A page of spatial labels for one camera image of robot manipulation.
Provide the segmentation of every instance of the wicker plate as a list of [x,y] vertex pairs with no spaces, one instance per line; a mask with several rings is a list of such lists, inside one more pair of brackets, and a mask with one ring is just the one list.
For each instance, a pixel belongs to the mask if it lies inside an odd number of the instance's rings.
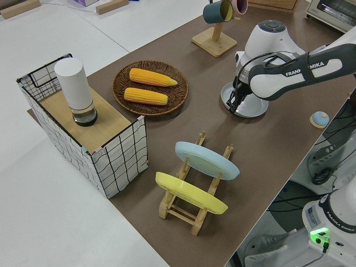
[[[175,79],[178,84],[176,86],[161,87],[132,82],[129,78],[130,69],[132,68],[141,68],[167,75],[172,79]],[[165,106],[156,106],[126,101],[123,99],[123,94],[128,87],[136,87],[164,93],[165,95],[168,95],[168,103]],[[121,106],[129,111],[146,116],[163,115],[176,110],[186,100],[188,90],[188,82],[179,70],[167,63],[150,60],[138,61],[124,67],[118,72],[112,83],[113,96]]]

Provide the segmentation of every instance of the mug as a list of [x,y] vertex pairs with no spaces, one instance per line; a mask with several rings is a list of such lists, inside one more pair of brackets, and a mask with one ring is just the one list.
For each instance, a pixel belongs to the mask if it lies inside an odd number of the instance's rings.
[[230,0],[221,0],[210,3],[204,7],[202,16],[206,23],[228,22],[233,17],[233,5]]
[[248,0],[231,0],[233,4],[234,16],[243,15],[249,6]]

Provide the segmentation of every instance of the corn cob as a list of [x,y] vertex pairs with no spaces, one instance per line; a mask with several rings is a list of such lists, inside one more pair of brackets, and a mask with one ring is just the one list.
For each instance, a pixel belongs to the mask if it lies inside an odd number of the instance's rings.
[[133,82],[144,83],[146,85],[155,86],[173,86],[177,85],[177,81],[167,75],[160,74],[154,71],[143,70],[141,68],[130,69],[130,80]]
[[167,105],[168,96],[163,93],[157,93],[150,90],[128,87],[125,89],[123,98],[127,101],[149,104],[149,105]]

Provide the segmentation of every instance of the blue mug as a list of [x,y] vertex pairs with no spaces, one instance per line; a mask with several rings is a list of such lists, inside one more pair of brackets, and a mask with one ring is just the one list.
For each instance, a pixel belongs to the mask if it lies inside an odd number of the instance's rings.
[[221,0],[215,3],[210,0],[209,2],[202,12],[206,23],[228,22],[232,19],[234,11],[230,0]]

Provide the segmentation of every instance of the grid-patterned box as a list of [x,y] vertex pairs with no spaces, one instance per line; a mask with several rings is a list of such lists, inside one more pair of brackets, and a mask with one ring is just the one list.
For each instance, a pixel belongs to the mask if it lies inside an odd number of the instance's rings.
[[123,190],[148,168],[145,118],[137,121],[89,153],[51,114],[41,101],[61,90],[54,72],[64,55],[17,79],[34,115],[60,153],[76,166],[107,198]]

